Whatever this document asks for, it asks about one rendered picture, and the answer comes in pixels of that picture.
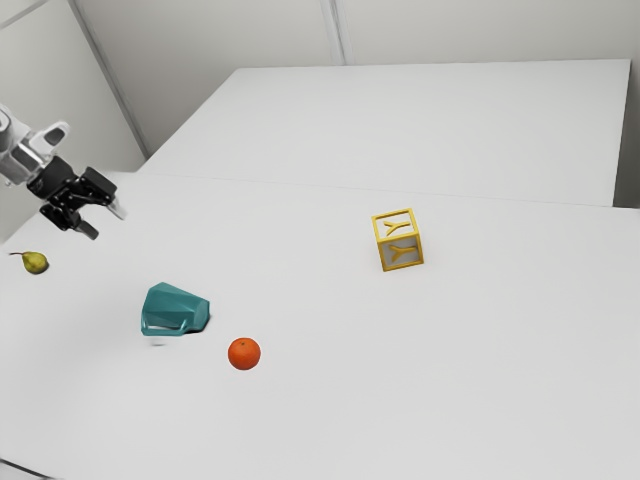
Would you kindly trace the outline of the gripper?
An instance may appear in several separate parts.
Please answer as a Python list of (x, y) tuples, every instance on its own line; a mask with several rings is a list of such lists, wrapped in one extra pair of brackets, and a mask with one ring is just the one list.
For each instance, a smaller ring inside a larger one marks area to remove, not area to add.
[[(120, 220), (126, 218), (126, 210), (119, 204), (117, 186), (113, 182), (91, 167), (77, 176), (73, 168), (59, 156), (54, 156), (27, 183), (27, 189), (37, 198), (48, 201), (39, 211), (58, 229), (76, 231), (90, 240), (96, 240), (99, 232), (82, 219), (79, 209), (87, 205), (98, 205), (107, 208)], [(63, 206), (49, 202), (61, 202)]]

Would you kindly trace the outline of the teal faceted mug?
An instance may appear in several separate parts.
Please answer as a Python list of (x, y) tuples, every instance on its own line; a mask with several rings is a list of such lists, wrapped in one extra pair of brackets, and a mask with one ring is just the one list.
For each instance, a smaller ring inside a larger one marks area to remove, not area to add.
[(210, 301), (165, 282), (151, 287), (141, 312), (144, 336), (177, 337), (203, 331), (210, 319)]

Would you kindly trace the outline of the green pear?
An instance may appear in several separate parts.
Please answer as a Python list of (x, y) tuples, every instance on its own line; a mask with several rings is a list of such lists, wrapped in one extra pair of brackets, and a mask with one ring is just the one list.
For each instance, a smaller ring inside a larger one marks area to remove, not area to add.
[(33, 275), (44, 273), (50, 266), (47, 257), (40, 252), (11, 252), (10, 256), (19, 256), (22, 260), (25, 270)]

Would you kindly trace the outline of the orange fruit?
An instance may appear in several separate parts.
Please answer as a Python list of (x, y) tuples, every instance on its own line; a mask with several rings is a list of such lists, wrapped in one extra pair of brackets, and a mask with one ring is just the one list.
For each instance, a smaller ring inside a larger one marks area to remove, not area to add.
[(237, 370), (250, 370), (257, 366), (261, 359), (260, 345), (252, 338), (237, 338), (229, 345), (227, 358)]

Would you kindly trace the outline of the yellow letter block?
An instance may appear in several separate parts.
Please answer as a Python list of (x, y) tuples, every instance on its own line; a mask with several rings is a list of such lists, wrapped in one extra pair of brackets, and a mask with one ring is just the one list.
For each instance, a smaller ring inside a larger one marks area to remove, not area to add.
[(384, 272), (424, 263), (420, 232), (411, 208), (374, 215), (371, 221)]

